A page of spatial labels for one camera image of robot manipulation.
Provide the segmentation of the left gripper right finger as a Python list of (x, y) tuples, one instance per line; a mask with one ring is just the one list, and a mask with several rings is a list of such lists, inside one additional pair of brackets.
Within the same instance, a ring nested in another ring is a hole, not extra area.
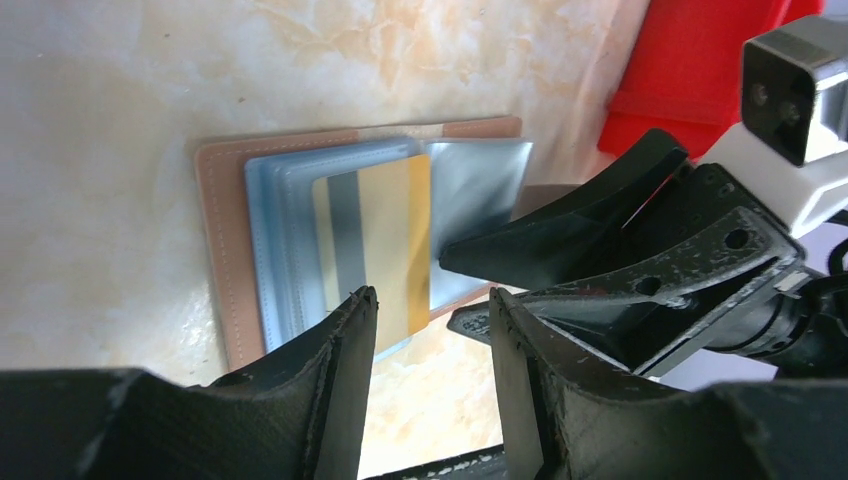
[(843, 479), (843, 380), (720, 383), (686, 392), (635, 376), (490, 294), (512, 479)]

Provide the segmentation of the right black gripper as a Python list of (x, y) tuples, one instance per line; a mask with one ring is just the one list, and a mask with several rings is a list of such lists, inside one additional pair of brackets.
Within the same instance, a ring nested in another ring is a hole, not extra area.
[(847, 371), (847, 282), (811, 271), (802, 246), (724, 168), (684, 163), (651, 129), (566, 195), (447, 246), (442, 269), (527, 290), (583, 275), (578, 295), (518, 305), (636, 375), (699, 349), (789, 378)]

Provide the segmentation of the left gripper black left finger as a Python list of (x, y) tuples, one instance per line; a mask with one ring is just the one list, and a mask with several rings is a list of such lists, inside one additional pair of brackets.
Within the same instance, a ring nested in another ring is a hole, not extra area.
[(137, 368), (5, 371), (5, 479), (353, 479), (375, 351), (374, 288), (207, 386)]

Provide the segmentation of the red plastic bin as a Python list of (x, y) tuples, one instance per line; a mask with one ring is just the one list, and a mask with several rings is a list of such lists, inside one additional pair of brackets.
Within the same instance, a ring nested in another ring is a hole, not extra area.
[(823, 12), (821, 0), (653, 0), (597, 147), (622, 155), (652, 128), (693, 158), (740, 120), (744, 43)]

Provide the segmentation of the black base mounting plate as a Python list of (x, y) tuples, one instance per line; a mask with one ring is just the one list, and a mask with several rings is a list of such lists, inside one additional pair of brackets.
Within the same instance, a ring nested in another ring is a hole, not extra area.
[(379, 480), (508, 478), (502, 444), (374, 476)]

